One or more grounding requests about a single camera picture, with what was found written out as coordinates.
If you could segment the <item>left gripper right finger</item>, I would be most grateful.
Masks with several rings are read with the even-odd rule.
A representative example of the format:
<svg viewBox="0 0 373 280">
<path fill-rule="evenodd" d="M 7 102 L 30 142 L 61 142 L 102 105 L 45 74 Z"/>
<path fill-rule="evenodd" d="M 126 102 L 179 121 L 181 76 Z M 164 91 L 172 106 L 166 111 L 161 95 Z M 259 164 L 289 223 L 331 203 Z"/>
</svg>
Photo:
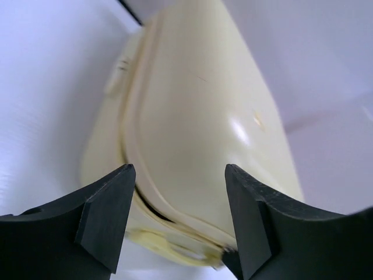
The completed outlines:
<svg viewBox="0 0 373 280">
<path fill-rule="evenodd" d="M 372 209 L 315 208 L 234 164 L 225 180 L 237 248 L 222 261 L 237 279 L 372 278 Z"/>
</svg>

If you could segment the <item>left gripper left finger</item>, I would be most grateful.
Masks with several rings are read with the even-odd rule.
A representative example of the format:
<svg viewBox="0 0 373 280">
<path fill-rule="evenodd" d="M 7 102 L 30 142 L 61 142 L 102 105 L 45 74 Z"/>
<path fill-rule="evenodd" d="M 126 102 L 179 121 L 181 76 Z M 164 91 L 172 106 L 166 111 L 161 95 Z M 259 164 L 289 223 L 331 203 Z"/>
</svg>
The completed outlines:
<svg viewBox="0 0 373 280">
<path fill-rule="evenodd" d="M 125 164 L 54 201 L 1 216 L 1 278 L 109 279 L 117 271 L 135 177 Z"/>
</svg>

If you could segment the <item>yellow hard-shell suitcase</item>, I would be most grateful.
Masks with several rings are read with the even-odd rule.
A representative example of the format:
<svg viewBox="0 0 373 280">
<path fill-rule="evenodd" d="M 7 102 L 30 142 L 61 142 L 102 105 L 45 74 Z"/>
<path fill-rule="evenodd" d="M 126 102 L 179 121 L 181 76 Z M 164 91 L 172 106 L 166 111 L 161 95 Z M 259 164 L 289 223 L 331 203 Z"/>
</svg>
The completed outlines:
<svg viewBox="0 0 373 280">
<path fill-rule="evenodd" d="M 303 195 L 275 101 L 222 1 L 178 1 L 133 35 L 80 168 L 136 171 L 125 237 L 182 265 L 236 249 L 224 170 Z"/>
</svg>

